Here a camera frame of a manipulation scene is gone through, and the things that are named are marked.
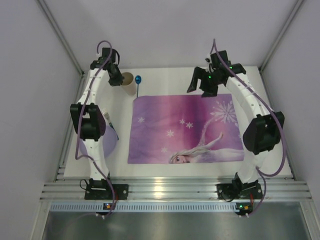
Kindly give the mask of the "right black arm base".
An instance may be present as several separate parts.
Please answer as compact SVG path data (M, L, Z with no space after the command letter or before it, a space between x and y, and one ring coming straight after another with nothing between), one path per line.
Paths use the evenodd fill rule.
M216 188L218 199L226 202L239 199L249 200L251 197L255 200L261 199L263 196L263 191L258 180L244 183L237 172L231 183L219 183L216 185Z

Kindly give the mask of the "blue metal spoon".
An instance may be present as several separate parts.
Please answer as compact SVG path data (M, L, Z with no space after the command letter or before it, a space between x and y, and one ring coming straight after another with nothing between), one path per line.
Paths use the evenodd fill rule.
M140 75L135 76L135 83L136 83L136 98L139 97L139 86L142 82L142 77Z

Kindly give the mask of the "lilac plastic plate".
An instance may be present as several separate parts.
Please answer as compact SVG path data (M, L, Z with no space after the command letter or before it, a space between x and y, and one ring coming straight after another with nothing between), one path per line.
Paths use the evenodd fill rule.
M108 158L112 152L115 150L118 136L116 131L109 125L106 126L104 135L102 135L99 140L102 140L102 150L104 158Z

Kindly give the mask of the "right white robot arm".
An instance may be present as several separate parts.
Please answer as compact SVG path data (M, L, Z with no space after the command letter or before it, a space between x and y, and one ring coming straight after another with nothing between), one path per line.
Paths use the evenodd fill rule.
M223 87L236 99L248 125L241 138L244 145L243 162L234 180L242 185L254 183L269 152L284 142L284 115L280 111L273 111L258 95L245 68L240 63L232 64L225 50L210 52L205 62L205 68L194 68L187 92L199 89L203 92L202 98L215 98L219 87Z

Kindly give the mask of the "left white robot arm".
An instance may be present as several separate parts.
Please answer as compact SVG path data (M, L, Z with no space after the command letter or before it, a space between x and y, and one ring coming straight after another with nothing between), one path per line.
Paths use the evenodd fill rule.
M87 83L77 103L70 105L70 115L76 133L75 159L89 161L90 175L94 181L105 180L109 169L106 166L103 147L107 122L99 107L106 84L119 86L123 83L116 61L119 53L112 47L102 48L87 74Z

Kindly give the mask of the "purple Frozen placemat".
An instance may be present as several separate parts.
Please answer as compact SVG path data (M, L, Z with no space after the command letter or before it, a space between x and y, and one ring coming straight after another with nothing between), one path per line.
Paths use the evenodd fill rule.
M197 164L244 159L230 94L141 96L133 102L128 164Z

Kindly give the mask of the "beige paper cup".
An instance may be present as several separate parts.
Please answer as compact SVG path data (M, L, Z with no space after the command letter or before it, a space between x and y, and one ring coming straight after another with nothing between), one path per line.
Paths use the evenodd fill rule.
M123 72L122 89L129 95L133 96L137 93L136 82L134 76L130 72Z

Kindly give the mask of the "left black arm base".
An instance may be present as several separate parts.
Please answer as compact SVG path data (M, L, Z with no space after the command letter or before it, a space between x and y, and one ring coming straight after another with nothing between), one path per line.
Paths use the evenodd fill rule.
M85 200L113 200L113 192L109 183L105 180L85 180ZM126 200L129 194L128 184L111 184L115 200Z

